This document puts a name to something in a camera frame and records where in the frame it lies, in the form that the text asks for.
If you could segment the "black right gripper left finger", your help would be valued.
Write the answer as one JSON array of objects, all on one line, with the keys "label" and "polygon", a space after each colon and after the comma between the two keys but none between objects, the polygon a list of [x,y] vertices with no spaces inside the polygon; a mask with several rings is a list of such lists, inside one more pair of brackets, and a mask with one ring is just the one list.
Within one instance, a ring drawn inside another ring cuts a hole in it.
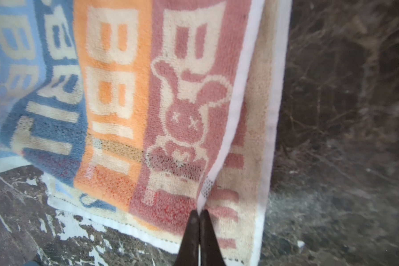
[{"label": "black right gripper left finger", "polygon": [[198,266],[200,246],[200,217],[191,211],[174,266]]}]

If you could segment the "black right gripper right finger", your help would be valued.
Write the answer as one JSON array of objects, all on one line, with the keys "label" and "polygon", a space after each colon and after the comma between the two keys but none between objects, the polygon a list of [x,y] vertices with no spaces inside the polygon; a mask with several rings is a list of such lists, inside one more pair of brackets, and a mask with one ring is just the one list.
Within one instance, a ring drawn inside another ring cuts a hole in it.
[{"label": "black right gripper right finger", "polygon": [[209,211],[204,209],[199,217],[199,244],[201,266],[226,266],[213,229]]}]

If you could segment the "striped rabbit text towel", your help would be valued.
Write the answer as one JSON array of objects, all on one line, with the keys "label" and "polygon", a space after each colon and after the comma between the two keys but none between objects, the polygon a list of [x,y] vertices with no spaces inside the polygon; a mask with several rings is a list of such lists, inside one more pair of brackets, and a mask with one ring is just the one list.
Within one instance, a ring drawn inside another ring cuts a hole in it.
[{"label": "striped rabbit text towel", "polygon": [[291,1],[0,1],[0,172],[170,253],[260,259]]}]

